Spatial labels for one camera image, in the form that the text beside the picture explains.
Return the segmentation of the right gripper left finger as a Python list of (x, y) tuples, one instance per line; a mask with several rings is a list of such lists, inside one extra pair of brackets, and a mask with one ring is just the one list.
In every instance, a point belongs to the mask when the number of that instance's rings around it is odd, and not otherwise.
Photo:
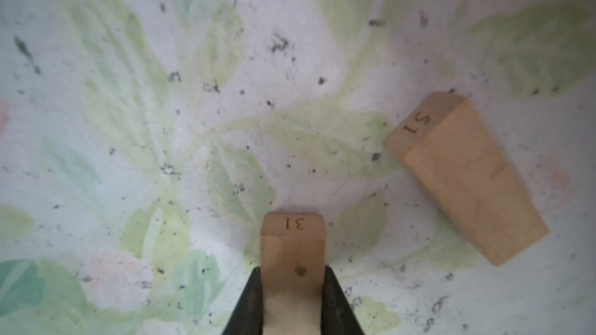
[(222, 335), (262, 335), (263, 291), (261, 268), (254, 268)]

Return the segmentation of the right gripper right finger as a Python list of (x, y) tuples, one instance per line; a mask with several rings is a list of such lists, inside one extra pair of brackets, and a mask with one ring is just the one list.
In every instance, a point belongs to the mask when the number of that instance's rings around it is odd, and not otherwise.
[(322, 335), (364, 335), (330, 266), (325, 267), (321, 310)]

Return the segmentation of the natural wood block 31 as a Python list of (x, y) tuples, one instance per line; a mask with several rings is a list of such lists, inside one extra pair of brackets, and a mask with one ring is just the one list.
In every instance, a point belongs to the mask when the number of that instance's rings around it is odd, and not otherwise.
[(319, 214), (265, 216), (260, 234), (262, 333), (321, 333), (326, 240)]

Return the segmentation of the natural wood block 51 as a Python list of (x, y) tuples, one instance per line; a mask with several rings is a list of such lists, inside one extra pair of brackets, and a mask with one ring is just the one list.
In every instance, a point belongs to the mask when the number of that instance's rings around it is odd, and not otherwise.
[(466, 97), (433, 92), (383, 144), (492, 265), (549, 234), (515, 166)]

